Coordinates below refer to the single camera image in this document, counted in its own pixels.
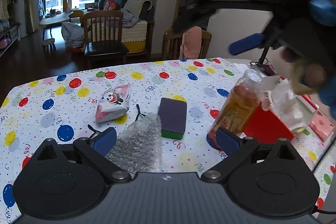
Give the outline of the gloved right hand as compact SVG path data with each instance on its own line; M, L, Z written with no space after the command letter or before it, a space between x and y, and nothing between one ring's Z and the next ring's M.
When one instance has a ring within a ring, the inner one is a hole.
M305 9L317 28L312 40L300 52L309 60L301 83L318 91L321 102L335 118L335 0L309 0Z

